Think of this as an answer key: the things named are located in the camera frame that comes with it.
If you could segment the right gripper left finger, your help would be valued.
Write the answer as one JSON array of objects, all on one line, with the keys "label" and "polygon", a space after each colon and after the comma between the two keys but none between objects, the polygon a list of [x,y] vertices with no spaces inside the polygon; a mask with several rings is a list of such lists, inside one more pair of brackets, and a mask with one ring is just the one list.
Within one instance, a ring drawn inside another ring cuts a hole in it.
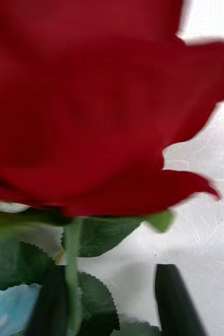
[{"label": "right gripper left finger", "polygon": [[27,335],[66,335],[68,289],[64,266],[52,266],[42,283],[26,327]]}]

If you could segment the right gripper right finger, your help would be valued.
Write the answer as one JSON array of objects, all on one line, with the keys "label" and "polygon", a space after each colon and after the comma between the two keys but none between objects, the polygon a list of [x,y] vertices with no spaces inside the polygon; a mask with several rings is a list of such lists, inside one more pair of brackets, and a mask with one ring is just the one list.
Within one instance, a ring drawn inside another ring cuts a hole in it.
[{"label": "right gripper right finger", "polygon": [[157,265],[154,289],[162,335],[207,334],[175,265]]}]

